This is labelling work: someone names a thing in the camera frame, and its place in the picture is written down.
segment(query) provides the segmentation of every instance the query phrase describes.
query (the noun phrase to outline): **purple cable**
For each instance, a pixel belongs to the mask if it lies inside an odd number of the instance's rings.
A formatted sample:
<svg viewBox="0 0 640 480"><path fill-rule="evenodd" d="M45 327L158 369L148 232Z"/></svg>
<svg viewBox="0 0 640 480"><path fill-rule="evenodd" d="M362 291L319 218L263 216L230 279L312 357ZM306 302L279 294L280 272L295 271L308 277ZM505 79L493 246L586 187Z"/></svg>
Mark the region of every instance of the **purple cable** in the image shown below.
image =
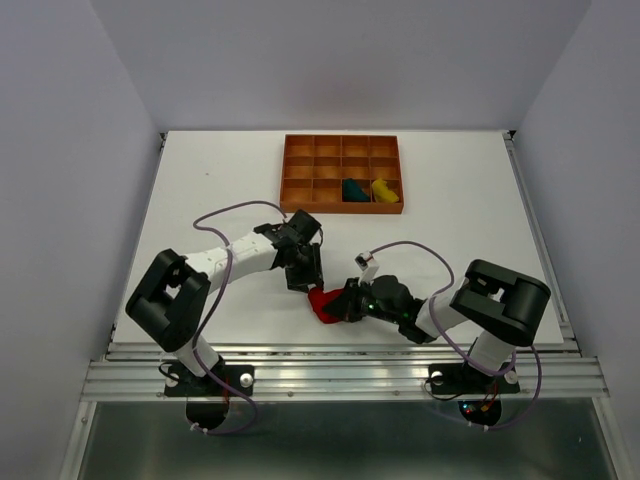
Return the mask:
<svg viewBox="0 0 640 480"><path fill-rule="evenodd" d="M489 370L485 367L483 367L482 365L480 365L478 362L474 361L473 359L471 359L469 357L469 355L467 355L459 346L458 344L456 344L451 337L449 337L449 335L447 335L447 333L444 331L444 329L442 328L442 325L440 324L440 322L438 322L438 320L436 319L435 316L435 309L433 308L433 301L435 299L435 297L439 294L441 294L442 292L444 292L445 290L447 290L448 288L453 286L453 283L455 281L455 275L453 274L453 269L451 268L451 266L449 265L449 263L442 257L442 255L440 255L438 252L436 252L435 250L432 250L431 248L427 247L426 245L423 245L421 243L418 242L412 242L410 240L401 240L398 242L392 242L392 243L388 243L386 245L382 245L381 247L378 248L374 248L373 250L371 250L371 254L373 255L374 253L377 253L381 250L385 250L387 248L390 247L395 247L397 245L412 245L414 247L418 247L418 248L422 248L423 250L426 250L427 252L429 252L430 254L432 254L434 257L436 257L438 260L440 260L440 262L446 267L447 271L449 272L449 283L436 290L433 295L431 295L431 298L429 298L429 314L431 315L431 320L433 321L433 324L435 325L436 329L438 330L438 332L440 333L440 335L442 336L442 338L444 338L447 343L449 345L451 345L451 347L453 347L453 349L466 361L468 362L470 365L472 365L474 368L476 368L477 370L480 370L481 372L490 375L490 376L494 376L494 377L498 377L498 376L502 376L505 373L509 372L511 369L513 369L515 363L516 363L516 352L515 350L513 351L513 354L511 355L511 362L509 363L509 365L506 368L503 368L502 370L498 370L498 371L494 371L494 370ZM493 427L487 427L487 430L503 430L505 428L511 427L513 425L515 425L516 423L522 421L527 415L529 415L529 413L531 412L534 404L536 403L536 401L538 400L538 397L540 396L540 390L542 389L542 362L540 361L540 355L538 354L538 350L536 350L536 348L531 345L531 352L533 352L533 356L535 357L536 360L536 366L538 368L538 381L536 384L536 390L533 394L533 398L531 399L531 403L529 403L529 406L526 408L526 410L524 412L522 412L520 415L518 415L517 417L513 418L512 420L509 420L508 422L505 422L501 425L497 425L497 426L493 426ZM436 412L438 415L446 417L452 421L456 421L459 422L459 419L457 418L453 418L450 417L446 414L440 413L440 412Z"/></svg>
<svg viewBox="0 0 640 480"><path fill-rule="evenodd" d="M442 287L442 288L436 290L435 292L433 292L433 294L431 295L431 298L429 298L429 315L431 315L431 321L435 325L436 329L438 330L438 333L440 333L442 338L444 338L447 341L447 343L458 353L458 355L460 355L465 360L465 362L467 362L469 365L471 365L476 370L481 371L485 375L489 375L490 377L502 377L505 373L513 370L513 367L516 364L516 351L515 350L511 354L511 362L509 363L509 365L507 365L502 370L490 370L490 369L486 368L485 366L483 366L482 364L476 362L474 359L472 359L464 350L462 350L462 348L460 348L460 346L456 342L453 341L453 339L447 334L447 332L444 330L444 328L442 328L442 325L440 324L440 322L436 318L436 312L435 312L435 308L434 308L433 304L435 302L436 297L439 294L441 294L442 292L444 292L445 290L447 290L450 287L452 287L453 283L455 282L455 275L453 274L453 269L451 268L449 263L442 257L442 255L440 255L435 250L432 250L431 248L427 247L426 245L423 245L423 244L418 243L418 242L412 242L411 240L401 240L401 241L398 241L398 242L392 242L392 243L388 243L386 245L382 245L381 247L374 248L373 250L371 250L371 254L373 255L374 253L377 253L377 252L379 252L381 250L385 250L387 248L395 247L397 245L412 245L414 247L418 247L418 248L422 248L423 250L426 250L431 255L433 255L438 260L440 260L440 262L446 267L447 271L449 272L449 283L446 284L444 287Z"/></svg>
<svg viewBox="0 0 640 480"><path fill-rule="evenodd" d="M210 232L213 233L215 235L217 235L221 240L222 243L224 243L225 247L228 247L231 243L229 242L229 239L226 237L226 235L224 233L222 233L220 230L218 230L217 228L214 227L203 227L200 225L200 222L203 222L204 220L207 220L215 215L218 215L220 213L224 213L224 212L228 212L230 210L234 210L236 208L240 208L240 207L246 207L248 205L269 205L275 209L277 209L284 218L287 218L286 213L284 213L284 211L277 206L274 203L271 202L267 202L264 200L251 200L248 202L242 202L242 203L238 203L236 205L232 205L230 207L226 207L226 208L221 208L220 210L216 210L214 212L211 213L207 213L206 215L203 215L199 218L197 218L194 222L193 222L193 228L195 228L196 230L200 230L202 232ZM231 430L227 430L224 432L214 432L214 431L210 431L210 430L206 430L195 425L193 422L189 421L189 424L191 425L191 428L201 432L201 433L205 433L206 435L230 435L230 434L234 434L234 433L240 433L246 429L248 429L249 427L251 427L256 420L258 419L258 405L256 404L256 402L249 396L245 395L244 393L236 390L235 388L233 388L232 386L228 385L226 382L224 382L221 378L219 378L216 374L214 374L211 370L209 370L209 368L207 367L207 365L202 361L202 358L200 358L200 355L198 354L198 350L196 348L197 344L198 344L198 338L200 337L200 335L202 334L203 330L205 329L205 327L207 326L207 323L209 323L209 320L211 320L211 317L213 316L214 312L216 311L216 309L218 308L218 305L220 304L220 301L222 300L222 296L224 295L225 290L227 289L227 285L229 283L229 278L231 277L231 269L232 269L232 265L233 265L233 254L231 253L231 250L227 249L227 265L225 267L224 270L224 275L222 277L222 284L220 285L220 289L218 290L218 295L216 296L216 299L213 301L213 305L211 305L211 308L209 309L209 311L207 312L207 314L204 317L204 320L202 321L202 323L200 324L200 326L198 327L198 330L196 331L196 334L193 336L193 341L191 343L191 346L193 347L193 356L195 357L196 361L198 362L198 364L200 365L200 367L206 372L207 376L209 378L211 378L214 382L216 382L218 385L220 385L222 388L224 388L225 390L227 390L229 393L232 393L234 395L236 395L237 397L242 398L243 400L245 400L253 409L253 416L251 417L251 419L245 423L244 425L241 425L237 428L233 428Z"/></svg>

